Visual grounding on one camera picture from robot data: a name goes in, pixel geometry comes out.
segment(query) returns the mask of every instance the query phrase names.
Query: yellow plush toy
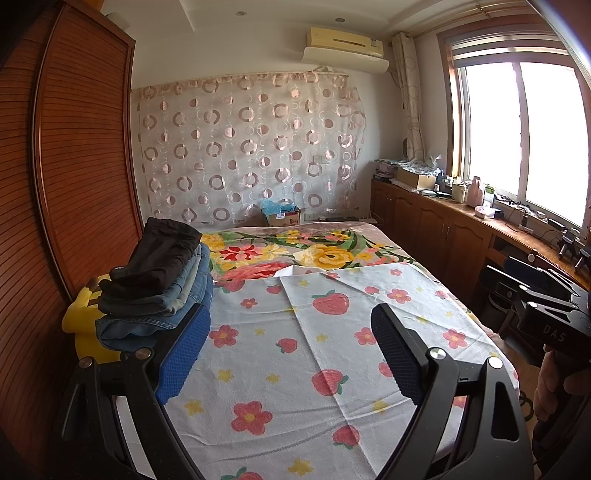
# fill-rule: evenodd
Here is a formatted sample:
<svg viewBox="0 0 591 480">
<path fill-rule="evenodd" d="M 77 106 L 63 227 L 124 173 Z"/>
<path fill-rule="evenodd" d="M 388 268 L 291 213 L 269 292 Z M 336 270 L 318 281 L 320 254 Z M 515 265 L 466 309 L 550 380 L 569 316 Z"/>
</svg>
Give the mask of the yellow plush toy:
<svg viewBox="0 0 591 480">
<path fill-rule="evenodd" d="M 61 321 L 61 329 L 66 333 L 74 333 L 74 344 L 78 358 L 93 357 L 98 363 L 118 362 L 121 352 L 103 347 L 96 338 L 95 321 L 105 314 L 98 309 L 98 282 L 108 275 L 91 279 L 87 286 L 80 290 L 74 302 L 66 310 Z"/>
</svg>

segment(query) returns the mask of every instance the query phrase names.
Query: curtain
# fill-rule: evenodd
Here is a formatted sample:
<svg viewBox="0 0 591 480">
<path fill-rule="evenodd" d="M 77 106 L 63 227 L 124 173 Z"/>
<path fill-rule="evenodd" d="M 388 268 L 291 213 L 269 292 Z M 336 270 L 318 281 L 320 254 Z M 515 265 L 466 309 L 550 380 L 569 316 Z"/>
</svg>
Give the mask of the curtain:
<svg viewBox="0 0 591 480">
<path fill-rule="evenodd" d="M 259 216 L 264 199 L 307 212 L 355 206 L 366 122 L 348 75 L 210 77 L 133 95 L 152 215 L 222 229 Z"/>
<path fill-rule="evenodd" d="M 398 85 L 402 91 L 402 105 L 407 116 L 408 159 L 424 161 L 421 136 L 421 84 L 418 76 L 417 52 L 414 40 L 406 33 L 392 38 Z"/>
</svg>

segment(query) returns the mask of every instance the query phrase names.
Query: wooden wardrobe door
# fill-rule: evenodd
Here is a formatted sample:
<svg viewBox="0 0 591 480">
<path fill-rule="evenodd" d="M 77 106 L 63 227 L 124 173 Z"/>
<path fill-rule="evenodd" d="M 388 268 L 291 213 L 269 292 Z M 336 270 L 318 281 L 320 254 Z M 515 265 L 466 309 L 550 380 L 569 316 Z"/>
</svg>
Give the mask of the wooden wardrobe door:
<svg viewBox="0 0 591 480">
<path fill-rule="evenodd" d="M 141 236 L 128 141 L 134 41 L 73 5 L 49 42 L 35 108 L 41 209 L 72 296 L 125 264 Z"/>
<path fill-rule="evenodd" d="M 76 360 L 30 179 L 31 105 L 57 14 L 46 11 L 0 69 L 0 429 L 37 472 Z"/>
</svg>

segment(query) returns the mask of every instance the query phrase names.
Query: black pants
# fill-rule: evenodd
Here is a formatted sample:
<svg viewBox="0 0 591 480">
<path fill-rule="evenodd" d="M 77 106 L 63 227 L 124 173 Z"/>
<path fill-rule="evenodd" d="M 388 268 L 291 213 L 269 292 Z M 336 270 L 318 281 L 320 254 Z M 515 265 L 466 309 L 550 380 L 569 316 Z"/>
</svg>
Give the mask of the black pants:
<svg viewBox="0 0 591 480">
<path fill-rule="evenodd" d="M 111 280 L 102 280 L 100 287 L 120 299 L 160 295 L 181 273 L 200 240 L 201 233 L 186 223 L 150 217 L 129 263 L 113 268 Z"/>
</svg>

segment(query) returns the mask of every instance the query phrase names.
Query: folded jeans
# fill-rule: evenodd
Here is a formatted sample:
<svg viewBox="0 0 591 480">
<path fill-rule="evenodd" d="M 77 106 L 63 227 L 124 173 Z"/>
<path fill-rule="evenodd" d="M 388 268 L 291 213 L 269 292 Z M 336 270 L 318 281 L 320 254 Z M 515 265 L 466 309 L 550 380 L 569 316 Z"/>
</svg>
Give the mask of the folded jeans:
<svg viewBox="0 0 591 480">
<path fill-rule="evenodd" d="M 178 326 L 190 308 L 201 303 L 209 309 L 213 296 L 213 277 L 209 265 L 205 273 L 198 272 L 185 302 L 171 316 L 115 317 L 105 315 L 96 321 L 96 337 L 106 348 L 135 352 L 138 348 L 153 348 L 161 333 Z"/>
<path fill-rule="evenodd" d="M 163 294 L 141 299 L 120 299 L 104 292 L 99 297 L 99 310 L 121 317 L 173 315 L 187 301 L 202 260 L 209 265 L 209 248 L 205 244 L 199 244 L 181 274 Z"/>
</svg>

